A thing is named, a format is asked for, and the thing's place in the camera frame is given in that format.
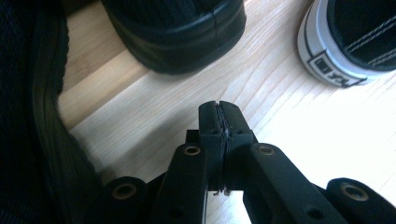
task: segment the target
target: metal grommet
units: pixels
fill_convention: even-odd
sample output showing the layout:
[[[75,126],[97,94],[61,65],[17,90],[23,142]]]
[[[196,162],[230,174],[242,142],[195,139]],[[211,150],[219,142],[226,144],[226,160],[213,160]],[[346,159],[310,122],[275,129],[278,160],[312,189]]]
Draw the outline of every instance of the metal grommet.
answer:
[[[125,200],[134,196],[137,192],[137,187],[132,183],[120,184],[113,189],[113,198],[117,200]]]
[[[274,149],[271,148],[271,147],[259,146],[259,147],[257,148],[257,150],[259,150],[260,153],[262,153],[262,154],[264,154],[264,155],[266,155],[266,156],[272,156],[272,155],[275,154]]]
[[[188,156],[195,156],[198,155],[201,152],[201,149],[198,147],[186,147],[184,149],[184,154]]]
[[[343,194],[350,199],[353,199],[358,202],[365,202],[369,200],[369,195],[367,194],[367,192],[354,185],[348,183],[342,183],[340,188]]]

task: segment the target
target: shoe sole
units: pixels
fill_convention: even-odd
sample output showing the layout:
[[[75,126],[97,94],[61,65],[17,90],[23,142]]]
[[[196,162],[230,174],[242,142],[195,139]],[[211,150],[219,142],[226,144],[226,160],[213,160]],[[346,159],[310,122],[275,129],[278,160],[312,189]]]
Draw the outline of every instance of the shoe sole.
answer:
[[[306,69],[319,80],[337,87],[364,85],[390,72],[368,70],[347,59],[332,38],[327,22],[328,0],[316,0],[308,9],[297,37]]]
[[[53,8],[37,15],[26,83],[26,110],[35,154],[59,221],[82,223],[99,192],[100,180],[57,110],[68,51],[68,31],[62,15],[61,10]]]
[[[200,69],[228,52],[245,31],[242,0],[220,1],[198,21],[166,30],[136,24],[112,1],[103,3],[128,50],[158,73],[181,74]]]

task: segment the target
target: black shoe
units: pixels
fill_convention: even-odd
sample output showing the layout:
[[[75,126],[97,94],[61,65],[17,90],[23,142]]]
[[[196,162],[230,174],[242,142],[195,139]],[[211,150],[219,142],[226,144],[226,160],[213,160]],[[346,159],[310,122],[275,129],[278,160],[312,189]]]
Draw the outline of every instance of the black shoe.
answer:
[[[0,0],[0,223],[82,223],[100,188],[57,112],[67,42],[59,2]]]
[[[307,69],[339,87],[362,85],[396,70],[396,3],[315,0],[298,35]]]
[[[160,73],[202,68],[229,51],[245,30],[243,0],[103,0],[129,51]]]

